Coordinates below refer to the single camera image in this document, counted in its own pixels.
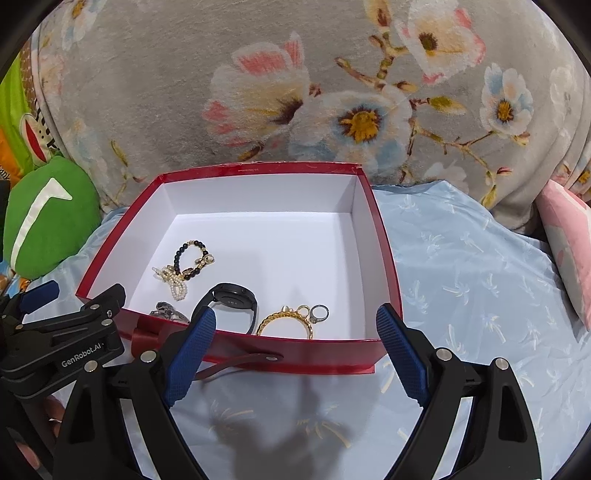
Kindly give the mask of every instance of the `red box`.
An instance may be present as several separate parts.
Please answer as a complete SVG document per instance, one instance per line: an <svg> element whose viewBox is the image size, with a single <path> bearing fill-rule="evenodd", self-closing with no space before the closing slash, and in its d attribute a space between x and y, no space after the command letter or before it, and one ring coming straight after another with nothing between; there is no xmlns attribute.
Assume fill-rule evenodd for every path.
<svg viewBox="0 0 591 480"><path fill-rule="evenodd" d="M171 264L189 240L203 242L216 261L187 282L184 300L174 301L151 267ZM190 247L181 269L198 256ZM160 175L107 237L76 294L86 301L121 283L127 300L115 321L138 353L158 348L186 327L151 317L157 301L190 317L201 297L221 282L255 293L257 323L284 304L294 309L324 304L330 317L314 325L314 340L303 339L302 325L289 319L265 329L264 335L275 336L255 336L237 333L248 330L248 319L238 316L244 312L214 307L218 330L205 357L214 363L264 352L282 361L248 367L371 373L385 355L375 327L378 307L390 302L402 313L373 192L361 167L348 163L227 164Z"/></svg>

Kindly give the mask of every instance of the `beaded bracelet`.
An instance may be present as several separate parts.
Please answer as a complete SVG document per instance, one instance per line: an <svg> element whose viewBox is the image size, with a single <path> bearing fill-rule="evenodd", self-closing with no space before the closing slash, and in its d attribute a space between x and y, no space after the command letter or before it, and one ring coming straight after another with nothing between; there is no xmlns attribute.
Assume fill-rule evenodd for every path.
<svg viewBox="0 0 591 480"><path fill-rule="evenodd" d="M195 260L195 267L186 268L181 272L179 262L183 252L189 247L195 245L202 252L202 257ZM205 245L197 240L191 240L181 246L174 255L174 265L166 265L162 270L152 267L152 270L160 277L160 280L170 286L170 293L175 300L182 300L187 296L187 286L185 282L199 275L201 270L215 261L213 255L207 251Z"/></svg>
<svg viewBox="0 0 591 480"><path fill-rule="evenodd" d="M196 267L186 268L181 272L178 262L180 261L181 255L189 247L189 245L195 245L196 247L199 247L202 252L202 257L195 260L195 265L197 265ZM194 276L199 275L201 269L205 267L205 265L210 265L214 261L213 255L207 251L207 248L205 248L203 243L198 240L191 240L186 244L183 244L182 247L177 250L177 253L174 256L174 272L177 275L182 276L185 280L191 280L191 278Z"/></svg>

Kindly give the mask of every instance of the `smartwatch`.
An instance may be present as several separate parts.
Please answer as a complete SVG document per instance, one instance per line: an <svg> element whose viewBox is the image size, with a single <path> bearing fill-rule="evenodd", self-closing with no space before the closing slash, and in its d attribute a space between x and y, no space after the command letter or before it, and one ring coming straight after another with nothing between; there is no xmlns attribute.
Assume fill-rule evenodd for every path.
<svg viewBox="0 0 591 480"><path fill-rule="evenodd" d="M207 307L211 302L221 303L226 307L237 310L252 310L252 322L251 326L247 331L247 335L251 335L256 325L256 298L253 292L248 288L241 287L234 283L219 283L211 290L209 290L205 296L199 300L197 306L193 310L191 321L193 321L197 315L197 312L201 307Z"/></svg>

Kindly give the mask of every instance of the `human hand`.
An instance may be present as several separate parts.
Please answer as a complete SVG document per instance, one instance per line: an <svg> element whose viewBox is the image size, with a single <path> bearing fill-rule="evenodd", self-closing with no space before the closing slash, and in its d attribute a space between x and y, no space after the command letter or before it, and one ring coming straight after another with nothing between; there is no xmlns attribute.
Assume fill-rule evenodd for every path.
<svg viewBox="0 0 591 480"><path fill-rule="evenodd" d="M55 435L57 438L58 434L60 433L61 421L64 418L64 412L66 409L63 407L60 401L53 396L45 398L43 400L43 406L47 412L47 415L49 416L53 435ZM29 464L35 470L37 470L41 466L41 462L39 461L37 454L33 452L33 450L28 445L17 442L17 446L23 456L27 459L27 462L29 462Z"/></svg>

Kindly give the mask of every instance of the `blue gripper pad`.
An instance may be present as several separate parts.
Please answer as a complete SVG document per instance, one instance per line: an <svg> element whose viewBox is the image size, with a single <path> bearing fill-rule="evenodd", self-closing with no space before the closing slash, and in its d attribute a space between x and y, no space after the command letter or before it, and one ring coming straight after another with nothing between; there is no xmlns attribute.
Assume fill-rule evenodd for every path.
<svg viewBox="0 0 591 480"><path fill-rule="evenodd" d="M402 382L404 391L424 407L430 398L427 369L400 328L398 320L385 306L382 305L378 309L375 323L378 327L378 335L394 364L394 369Z"/></svg>
<svg viewBox="0 0 591 480"><path fill-rule="evenodd" d="M60 286L55 280L50 280L24 293L19 308L23 313L33 313L35 310L54 301L59 295Z"/></svg>
<svg viewBox="0 0 591 480"><path fill-rule="evenodd" d="M163 398L169 407L172 407L177 400L184 398L189 391L195 373L216 333L216 314L209 307L201 318L194 319L191 323L193 322L197 322L197 325L189 327L191 328L189 336L170 362L166 372L166 389Z"/></svg>

